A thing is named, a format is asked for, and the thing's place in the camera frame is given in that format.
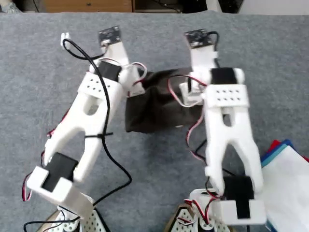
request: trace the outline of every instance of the dark fabric pouch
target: dark fabric pouch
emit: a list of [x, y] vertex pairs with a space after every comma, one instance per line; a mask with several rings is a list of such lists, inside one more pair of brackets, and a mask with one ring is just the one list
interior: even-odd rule
[[[180, 106], [167, 88], [170, 76], [189, 72], [191, 68], [148, 72], [142, 83], [145, 94], [128, 98], [126, 101], [126, 131], [152, 133], [196, 122], [202, 106]], [[185, 81], [185, 77], [174, 77], [170, 81], [174, 92], [182, 99], [179, 84]]]

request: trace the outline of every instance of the white robotic arm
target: white robotic arm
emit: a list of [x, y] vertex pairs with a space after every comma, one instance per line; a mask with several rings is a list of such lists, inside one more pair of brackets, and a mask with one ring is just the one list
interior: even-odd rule
[[[62, 40], [67, 37], [68, 34], [61, 36]], [[107, 52], [95, 63], [101, 69], [107, 87], [111, 121], [128, 91], [135, 96], [144, 93], [144, 89], [141, 83], [134, 84], [140, 80], [140, 75], [137, 66], [129, 64], [119, 27], [100, 31], [99, 39], [101, 46], [107, 47]], [[37, 166], [27, 181], [31, 190], [64, 207], [66, 213], [71, 211], [80, 216], [81, 220], [92, 214], [93, 200], [81, 193], [73, 182], [83, 182], [96, 162], [102, 149], [98, 135], [102, 134], [108, 110], [100, 79], [91, 68], [86, 72], [71, 108], [45, 144], [45, 167]], [[85, 132], [86, 139], [84, 153], [77, 161], [61, 154], [61, 151], [79, 131]]]
[[[241, 69], [217, 67], [216, 44], [205, 29], [185, 33], [191, 50], [192, 77], [207, 85], [201, 89], [197, 82], [180, 84], [184, 102], [201, 101], [207, 132], [205, 175], [209, 177], [220, 200], [211, 203], [213, 217], [226, 225], [264, 224], [266, 214], [260, 200], [263, 188], [258, 148], [253, 140], [245, 76]], [[229, 115], [230, 125], [223, 116]], [[222, 161], [228, 144], [237, 151], [244, 164], [246, 176], [223, 177]], [[205, 209], [211, 196], [205, 189], [190, 194]]]

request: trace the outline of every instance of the gray carpet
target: gray carpet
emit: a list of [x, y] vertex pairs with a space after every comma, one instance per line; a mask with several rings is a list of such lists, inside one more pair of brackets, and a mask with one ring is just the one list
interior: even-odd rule
[[[0, 231], [21, 231], [29, 220], [47, 218], [53, 205], [34, 195], [21, 200], [24, 176], [39, 164], [46, 132], [70, 103], [88, 69], [60, 48], [60, 34], [72, 38], [90, 54], [100, 52], [97, 31], [120, 25], [131, 61], [151, 71], [190, 65], [184, 31], [217, 30], [222, 66], [246, 73], [251, 121], [261, 154], [274, 139], [289, 138], [309, 154], [309, 16], [248, 16], [217, 14], [16, 14], [0, 16]], [[160, 232], [190, 191], [201, 188], [203, 165], [186, 149], [185, 129], [154, 134], [124, 132], [125, 101], [118, 109], [107, 139], [114, 157], [132, 174], [133, 183], [110, 196], [98, 209], [113, 232]], [[83, 135], [65, 154], [81, 156]], [[200, 127], [192, 141], [205, 136]], [[224, 166], [243, 167], [229, 150]], [[94, 199], [124, 183], [126, 177], [102, 152], [80, 188]], [[252, 226], [252, 232], [265, 232]]]

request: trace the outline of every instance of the black wire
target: black wire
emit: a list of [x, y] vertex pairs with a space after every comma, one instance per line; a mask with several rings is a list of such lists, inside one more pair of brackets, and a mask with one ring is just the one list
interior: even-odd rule
[[81, 217], [76, 217], [76, 218], [71, 219], [71, 220], [58, 220], [58, 221], [29, 221], [29, 222], [24, 224], [24, 232], [27, 232], [27, 225], [31, 225], [31, 224], [71, 223], [71, 222], [77, 221], [80, 218]]
[[162, 6], [162, 7], [165, 7], [165, 8], [171, 9], [171, 10], [174, 10], [174, 11], [176, 11], [176, 12], [179, 13], [179, 14], [181, 13], [180, 10], [178, 10], [178, 9], [176, 9], [176, 8], [174, 8], [174, 7], [171, 7], [171, 6], [170, 6], [171, 4], [162, 3], [161, 0], [158, 0], [158, 1], [156, 1], [156, 0], [151, 0], [151, 1], [153, 1], [153, 2], [155, 2], [155, 3], [157, 3], [157, 4], [159, 4], [159, 5]]
[[39, 8], [38, 8], [37, 3], [35, 2], [35, 0], [32, 0], [32, 1], [33, 1], [33, 4], [34, 4], [35, 9], [36, 9], [37, 12], [39, 13], [40, 11], [39, 11]]
[[109, 152], [109, 150], [108, 150], [108, 148], [107, 148], [107, 146], [106, 146], [106, 143], [105, 143], [105, 140], [104, 140], [104, 139], [102, 139], [102, 143], [103, 143], [103, 148], [104, 148], [104, 150], [105, 150], [107, 156], [110, 158], [110, 160], [111, 160], [114, 164], [116, 164], [116, 165], [127, 175], [127, 177], [129, 178], [129, 180], [128, 180], [125, 184], [123, 184], [123, 185], [121, 185], [121, 186], [115, 188], [114, 190], [110, 191], [109, 193], [107, 193], [107, 194], [105, 194], [104, 196], [102, 196], [102, 197], [100, 197], [99, 199], [97, 199], [96, 202], [93, 203], [93, 206], [94, 206], [94, 205], [97, 205], [99, 202], [103, 201], [105, 198], [107, 198], [108, 196], [112, 195], [113, 193], [115, 193], [115, 192], [117, 192], [117, 191], [123, 189], [124, 187], [128, 186], [128, 185], [131, 184], [131, 182], [132, 182], [132, 177], [131, 177], [130, 173], [129, 173], [123, 166], [121, 166], [121, 165], [111, 156], [111, 154], [110, 154], [110, 152]]
[[[79, 55], [77, 55], [77, 54], [75, 54], [74, 52], [72, 52], [71, 50], [69, 50], [66, 46], [65, 46], [65, 44], [63, 43], [63, 47], [64, 47], [64, 49], [68, 52], [68, 53], [70, 53], [72, 56], [74, 56], [75, 58], [77, 58], [77, 59], [82, 59], [82, 60], [88, 60], [86, 57], [81, 57], [81, 56], [79, 56]], [[94, 56], [94, 57], [90, 57], [90, 59], [92, 59], [92, 60], [94, 60], [94, 59], [99, 59], [99, 58], [101, 58], [101, 57], [103, 57], [105, 54], [106, 54], [106, 52], [107, 52], [107, 49], [108, 49], [108, 46], [106, 46], [106, 49], [105, 49], [105, 52], [103, 53], [103, 54], [101, 54], [101, 55], [97, 55], [97, 56]]]
[[[61, 210], [61, 213], [62, 213], [62, 215], [63, 215], [63, 220], [65, 220], [66, 219], [66, 216], [64, 215], [64, 213], [63, 213], [63, 211]], [[63, 222], [61, 222], [60, 224], [58, 224], [58, 225], [55, 225], [55, 226], [52, 226], [52, 227], [49, 227], [49, 228], [46, 228], [45, 230], [43, 230], [42, 232], [46, 232], [46, 231], [48, 231], [48, 230], [50, 230], [50, 229], [54, 229], [54, 228], [56, 228], [56, 227], [58, 227], [58, 226], [60, 226], [60, 225], [62, 225], [62, 223]]]
[[[219, 33], [217, 31], [210, 31], [210, 32], [207, 33], [207, 35], [216, 35], [216, 40], [214, 42], [214, 51], [216, 52], [217, 48], [218, 48], [219, 39], [220, 39]], [[217, 68], [220, 68], [218, 58], [215, 58], [214, 62], [216, 64]]]

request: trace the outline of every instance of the wooden drawer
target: wooden drawer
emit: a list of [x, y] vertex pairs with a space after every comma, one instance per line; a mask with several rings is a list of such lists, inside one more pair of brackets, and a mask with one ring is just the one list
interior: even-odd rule
[[44, 0], [47, 12], [132, 12], [131, 0]]

